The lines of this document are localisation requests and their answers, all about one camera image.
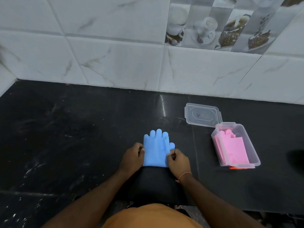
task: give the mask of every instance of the black countertop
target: black countertop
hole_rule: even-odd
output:
[[[188,102],[242,124],[261,165],[221,167],[214,128],[187,124]],[[161,128],[189,157],[194,177],[232,205],[304,214],[303,115],[304,105],[18,81],[0,98],[0,196],[83,195],[116,171],[127,148]],[[167,168],[141,168],[117,198],[193,205]]]

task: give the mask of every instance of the transparent lid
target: transparent lid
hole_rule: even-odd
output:
[[[218,107],[187,103],[185,118],[188,124],[215,127],[222,122],[222,115]]]

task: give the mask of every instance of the white wall tile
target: white wall tile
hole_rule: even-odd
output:
[[[286,8],[291,14],[294,7]],[[282,18],[287,18],[287,13],[282,15]],[[265,54],[290,54],[290,55],[300,55],[304,56],[304,8],[302,8],[298,14],[294,17],[291,23],[283,30],[283,32],[278,36],[278,38],[272,43]]]
[[[164,44],[170,0],[50,0],[66,33]]]
[[[46,0],[0,0],[0,27],[62,33]]]
[[[20,79],[87,84],[63,36],[0,30],[0,53]]]
[[[163,45],[68,39],[89,85],[157,91]]]
[[[303,70],[302,58],[263,55],[230,97],[303,104]]]
[[[257,54],[165,46],[159,91],[230,95]]]
[[[2,58],[0,54],[0,97],[10,86],[15,82],[16,77],[10,72],[10,70],[2,64]]]

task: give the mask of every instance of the hand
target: hand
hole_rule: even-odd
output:
[[[120,163],[118,171],[124,173],[129,179],[143,164],[145,149],[143,144],[135,143],[133,147],[127,149]]]
[[[186,157],[179,149],[170,150],[167,154],[167,161],[170,171],[178,179],[183,173],[191,172],[189,158]]]

